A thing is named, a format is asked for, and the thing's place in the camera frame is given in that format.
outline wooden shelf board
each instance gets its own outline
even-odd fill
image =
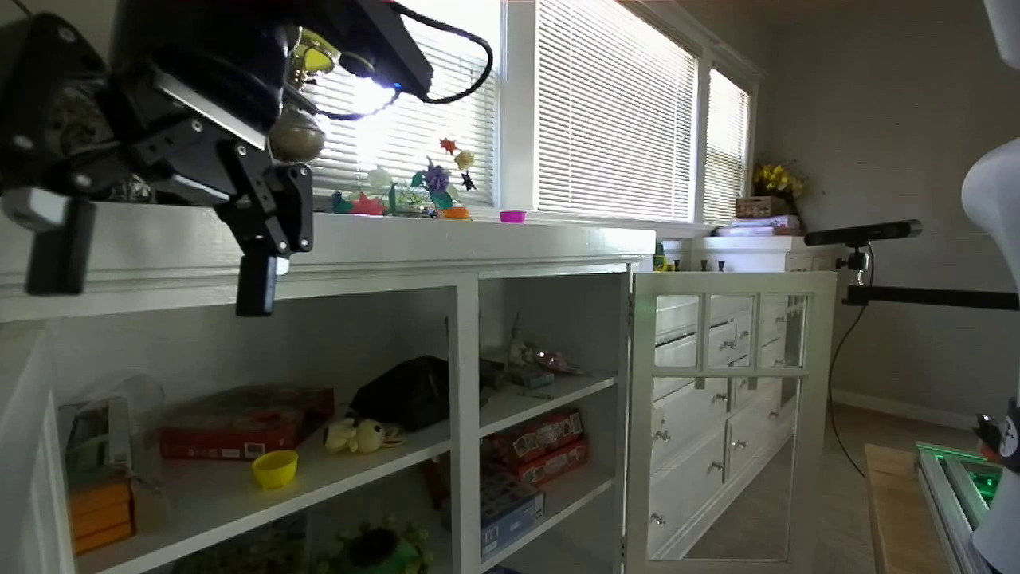
[[[161,489],[137,496],[137,532],[82,555],[77,567],[103,574],[152,572],[440,453],[449,453],[449,424],[408,433],[371,455],[330,455],[312,437],[298,447],[298,478],[284,490],[258,490],[249,463],[166,463]]]
[[[519,540],[507,542],[504,548],[484,555],[481,572],[491,572],[504,565],[511,555],[534,542],[543,532],[556,529],[578,512],[583,512],[599,496],[612,490],[616,478],[609,472],[599,472],[593,465],[583,465],[578,472],[568,472],[563,478],[551,481],[544,490],[544,519],[538,519],[532,529],[526,529]]]
[[[616,390],[616,376],[568,376],[556,381],[544,390],[504,390],[491,397],[481,410],[481,437],[491,437],[496,431],[507,431],[513,424],[522,424],[528,419],[538,419],[544,412],[556,412],[562,405],[580,403],[607,390]]]

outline window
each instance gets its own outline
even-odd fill
[[[618,0],[538,0],[534,46],[543,212],[732,216],[746,187],[753,99],[715,69],[718,41],[689,41],[696,59]],[[699,76],[710,80],[705,107]]]
[[[496,0],[405,0],[405,8],[467,29],[495,47],[500,46]],[[484,50],[477,46],[411,21],[405,21],[405,27],[432,64],[431,95],[449,95],[474,83],[484,66]],[[322,76],[308,95],[326,113],[373,113],[389,103],[389,90],[345,69]],[[428,159],[445,159],[440,136],[451,136],[462,149],[474,149],[473,179],[477,192],[462,194],[462,200],[489,200],[496,134],[496,80],[491,76],[474,95],[456,107],[425,107],[414,95],[403,95],[391,108],[363,122],[328,122],[326,134],[326,153],[312,165],[320,192],[359,192],[365,172],[375,165],[408,186]]]

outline white cabinet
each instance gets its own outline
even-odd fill
[[[431,540],[432,572],[451,574],[496,565],[655,572],[647,548],[678,559],[669,548],[684,517],[718,522],[728,507],[718,490],[766,455],[766,429],[789,429],[794,419],[773,419],[777,393],[766,381],[798,376],[798,405],[818,410],[803,393],[823,382],[813,362],[766,371],[768,343],[785,329],[761,321],[761,302],[803,295],[805,316],[824,316],[823,279],[636,279],[654,251],[654,236],[636,229],[317,223],[317,255],[281,281],[276,316],[254,321],[233,316],[237,250],[208,214],[103,208],[92,284],[77,301],[23,296],[12,262],[28,236],[0,223],[0,507],[23,517],[0,522],[0,551],[16,574],[169,572],[290,517],[306,517],[308,547],[363,519],[414,522]],[[178,250],[160,251],[139,236],[178,240]],[[660,321],[644,309],[647,286],[669,308]],[[511,333],[563,351],[580,373],[544,390],[481,390],[477,359]],[[137,486],[137,532],[72,559],[59,403],[139,376],[166,405],[251,382],[326,382],[345,405],[359,382],[422,355],[449,362],[449,422],[373,455],[338,459],[306,440],[287,490],[258,490],[240,463],[157,463]],[[563,405],[583,412],[590,463],[551,481],[538,522],[481,548],[481,440]],[[813,451],[805,433],[823,437],[818,416],[798,419],[803,453]],[[422,481],[422,463],[437,455],[449,455],[445,519]]]

